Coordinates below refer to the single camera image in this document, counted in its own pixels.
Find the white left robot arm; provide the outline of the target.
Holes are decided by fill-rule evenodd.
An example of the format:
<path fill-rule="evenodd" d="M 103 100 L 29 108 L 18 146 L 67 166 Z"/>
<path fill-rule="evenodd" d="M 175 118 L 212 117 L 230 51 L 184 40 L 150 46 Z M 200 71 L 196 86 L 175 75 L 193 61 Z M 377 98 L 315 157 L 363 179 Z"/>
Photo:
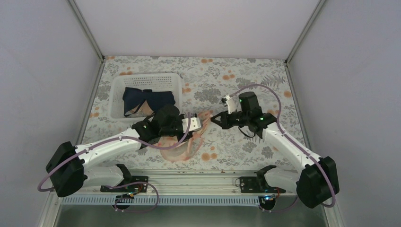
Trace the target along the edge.
<path fill-rule="evenodd" d="M 138 121 L 125 131 L 109 138 L 73 145 L 67 141 L 59 145 L 46 165 L 47 176 L 38 185 L 44 192 L 43 183 L 49 179 L 59 197 L 67 197 L 83 187 L 108 186 L 124 192 L 131 187 L 132 179 L 122 170 L 122 165 L 103 168 L 100 163 L 127 151 L 145 147 L 156 148 L 161 137 L 174 137 L 177 144 L 186 140 L 191 126 L 197 121 L 180 114 L 173 105 L 166 105 L 152 116 Z"/>

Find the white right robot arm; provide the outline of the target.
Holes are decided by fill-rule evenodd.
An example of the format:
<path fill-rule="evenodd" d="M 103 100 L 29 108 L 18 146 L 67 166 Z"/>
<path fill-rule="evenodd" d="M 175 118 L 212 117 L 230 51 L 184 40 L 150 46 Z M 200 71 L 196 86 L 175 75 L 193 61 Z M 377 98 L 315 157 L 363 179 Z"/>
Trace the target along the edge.
<path fill-rule="evenodd" d="M 237 111 L 231 96 L 222 99 L 228 110 L 212 117 L 211 121 L 222 129 L 248 127 L 260 139 L 271 143 L 293 165 L 295 172 L 269 165 L 256 173 L 256 186 L 261 192 L 272 188 L 295 193 L 301 202 L 315 208 L 339 193 L 336 163 L 331 157 L 324 157 L 308 150 L 281 128 L 277 118 L 263 113 L 254 92 L 239 95 L 241 110 Z"/>

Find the pink floral mesh laundry bag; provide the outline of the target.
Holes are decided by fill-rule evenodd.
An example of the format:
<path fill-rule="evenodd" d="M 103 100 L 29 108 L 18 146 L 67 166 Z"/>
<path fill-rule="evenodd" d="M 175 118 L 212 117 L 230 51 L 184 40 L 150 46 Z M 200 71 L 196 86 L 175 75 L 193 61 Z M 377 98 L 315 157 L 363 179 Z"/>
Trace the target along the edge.
<path fill-rule="evenodd" d="M 195 156 L 204 142 L 202 136 L 211 123 L 212 112 L 212 110 L 206 110 L 198 113 L 198 117 L 202 120 L 203 128 L 194 132 L 188 141 L 179 144 L 176 148 L 160 150 L 161 156 L 170 162 L 186 161 Z"/>

